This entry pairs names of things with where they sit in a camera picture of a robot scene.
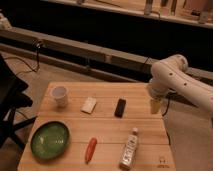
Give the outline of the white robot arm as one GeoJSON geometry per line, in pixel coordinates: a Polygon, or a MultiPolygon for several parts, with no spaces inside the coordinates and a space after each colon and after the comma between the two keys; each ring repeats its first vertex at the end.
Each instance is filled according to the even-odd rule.
{"type": "Polygon", "coordinates": [[[154,62],[147,90],[152,99],[161,100],[170,89],[186,98],[196,107],[213,116],[213,86],[187,75],[187,59],[180,54],[154,62]]]}

